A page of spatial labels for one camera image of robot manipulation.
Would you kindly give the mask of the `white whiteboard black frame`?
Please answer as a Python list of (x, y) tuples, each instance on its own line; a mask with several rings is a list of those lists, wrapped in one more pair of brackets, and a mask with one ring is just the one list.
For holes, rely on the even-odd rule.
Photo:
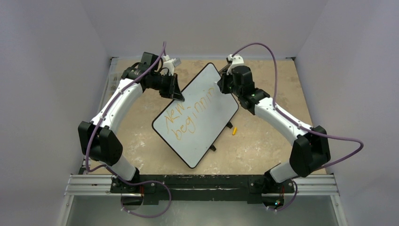
[(173, 100), (153, 120), (153, 130), (190, 168), (197, 167), (239, 109), (232, 94), (223, 94), (221, 76), (208, 63), (183, 89), (184, 101)]

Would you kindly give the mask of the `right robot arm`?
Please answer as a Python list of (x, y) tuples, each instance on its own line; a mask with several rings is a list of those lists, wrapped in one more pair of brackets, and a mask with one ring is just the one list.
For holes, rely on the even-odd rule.
[(264, 90), (256, 88), (251, 69), (236, 66), (231, 71), (224, 67), (217, 85), (223, 94), (233, 94), (242, 108), (265, 120), (291, 144), (289, 159), (264, 174), (264, 186), (271, 192), (282, 187), (283, 182), (306, 177), (331, 159), (327, 132), (322, 126), (312, 127), (294, 119), (288, 112), (273, 103)]

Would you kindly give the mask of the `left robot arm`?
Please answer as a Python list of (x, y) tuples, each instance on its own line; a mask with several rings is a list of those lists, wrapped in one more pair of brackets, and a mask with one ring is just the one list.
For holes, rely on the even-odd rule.
[(93, 172), (89, 160), (100, 163), (122, 181), (128, 192), (136, 192), (142, 182), (137, 167), (123, 156), (123, 146), (116, 134), (132, 104), (147, 89), (159, 92), (162, 98), (184, 101), (175, 68), (181, 63), (165, 52), (160, 56), (144, 52), (139, 62), (125, 69), (111, 98), (89, 122), (82, 121), (78, 134), (87, 172)]

